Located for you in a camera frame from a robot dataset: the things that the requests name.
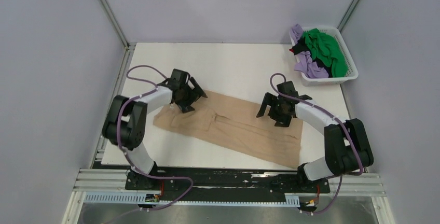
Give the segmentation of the beige t shirt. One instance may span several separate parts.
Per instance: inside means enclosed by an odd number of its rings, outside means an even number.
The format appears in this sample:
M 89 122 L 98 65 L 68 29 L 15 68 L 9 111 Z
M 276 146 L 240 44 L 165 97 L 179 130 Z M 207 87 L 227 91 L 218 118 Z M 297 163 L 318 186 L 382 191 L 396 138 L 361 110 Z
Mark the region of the beige t shirt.
M 260 105 L 207 91 L 183 113 L 176 104 L 164 106 L 154 126 L 292 169 L 300 165 L 303 121 L 277 127 L 269 116 L 256 117 Z

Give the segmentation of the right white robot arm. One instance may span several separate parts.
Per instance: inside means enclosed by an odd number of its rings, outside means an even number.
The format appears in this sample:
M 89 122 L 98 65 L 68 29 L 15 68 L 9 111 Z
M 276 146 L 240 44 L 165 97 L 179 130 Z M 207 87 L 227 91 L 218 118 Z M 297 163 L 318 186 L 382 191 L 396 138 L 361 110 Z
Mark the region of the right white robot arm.
M 345 174 L 359 174 L 371 166 L 374 156 L 364 124 L 354 118 L 342 121 L 319 106 L 310 96 L 299 95 L 292 81 L 276 86 L 278 95 L 265 93 L 257 117 L 268 115 L 275 127 L 287 128 L 294 118 L 300 119 L 324 137 L 324 156 L 298 167 L 297 187 L 310 191 L 317 180 Z

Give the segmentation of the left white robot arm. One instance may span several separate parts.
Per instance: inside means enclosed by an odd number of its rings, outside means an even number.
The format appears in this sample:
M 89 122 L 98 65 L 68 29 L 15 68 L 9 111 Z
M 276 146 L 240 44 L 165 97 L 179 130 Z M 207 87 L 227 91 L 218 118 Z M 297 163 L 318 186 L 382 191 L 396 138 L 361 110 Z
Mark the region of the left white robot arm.
M 167 105 L 175 104 L 182 113 L 194 110 L 193 103 L 207 94 L 186 71 L 174 69 L 170 77 L 145 93 L 113 98 L 102 128 L 102 135 L 117 146 L 130 164 L 128 183 L 154 189 L 164 176 L 157 174 L 157 163 L 143 145 L 147 115 Z

